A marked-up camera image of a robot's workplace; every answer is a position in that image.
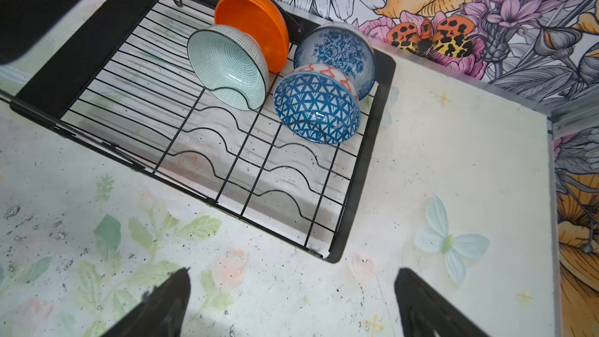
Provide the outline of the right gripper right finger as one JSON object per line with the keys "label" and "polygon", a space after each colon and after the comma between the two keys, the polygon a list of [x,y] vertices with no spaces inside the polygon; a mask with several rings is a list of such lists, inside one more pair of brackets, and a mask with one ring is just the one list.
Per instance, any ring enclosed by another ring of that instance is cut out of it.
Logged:
{"label": "right gripper right finger", "polygon": [[395,295],[405,336],[487,335],[410,268],[399,270]]}

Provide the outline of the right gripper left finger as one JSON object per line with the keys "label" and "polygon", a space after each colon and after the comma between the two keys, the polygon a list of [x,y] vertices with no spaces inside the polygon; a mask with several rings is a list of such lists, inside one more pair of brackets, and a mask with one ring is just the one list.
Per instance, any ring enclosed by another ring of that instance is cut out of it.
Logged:
{"label": "right gripper left finger", "polygon": [[142,301],[103,336],[181,336],[190,293],[188,268],[181,268],[162,285],[146,293]]}

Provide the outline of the blue triangle pattern bowl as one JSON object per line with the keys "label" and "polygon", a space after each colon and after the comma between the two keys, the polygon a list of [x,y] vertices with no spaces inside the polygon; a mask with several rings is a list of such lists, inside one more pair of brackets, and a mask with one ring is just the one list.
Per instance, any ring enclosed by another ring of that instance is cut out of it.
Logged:
{"label": "blue triangle pattern bowl", "polygon": [[353,82],[324,63],[294,69],[277,83],[273,102],[285,126],[317,144],[340,144],[360,128],[359,97]]}

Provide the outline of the mint green ceramic bowl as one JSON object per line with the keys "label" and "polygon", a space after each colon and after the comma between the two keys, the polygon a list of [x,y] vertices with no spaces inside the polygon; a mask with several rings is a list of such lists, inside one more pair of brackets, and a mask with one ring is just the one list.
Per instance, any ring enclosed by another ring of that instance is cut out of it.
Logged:
{"label": "mint green ceramic bowl", "polygon": [[187,56],[204,87],[223,103],[257,111],[265,103],[269,72],[259,44],[249,34],[227,25],[195,31]]}

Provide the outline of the blue floral ceramic bowl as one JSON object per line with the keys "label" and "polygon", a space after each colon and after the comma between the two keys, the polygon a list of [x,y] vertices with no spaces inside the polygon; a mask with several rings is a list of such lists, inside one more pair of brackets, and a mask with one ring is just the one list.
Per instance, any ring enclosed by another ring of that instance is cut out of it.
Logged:
{"label": "blue floral ceramic bowl", "polygon": [[295,68],[323,63],[342,71],[357,89],[360,100],[371,91],[377,67],[371,43],[347,23],[329,23],[311,31],[296,48]]}

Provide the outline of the orange plastic bowl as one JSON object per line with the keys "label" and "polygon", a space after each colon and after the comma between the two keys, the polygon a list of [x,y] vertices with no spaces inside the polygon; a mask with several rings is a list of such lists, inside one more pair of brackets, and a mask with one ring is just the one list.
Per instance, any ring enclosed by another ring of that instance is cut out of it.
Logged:
{"label": "orange plastic bowl", "polygon": [[271,0],[220,0],[215,8],[215,23],[249,34],[260,45],[270,72],[279,73],[285,67],[289,31]]}

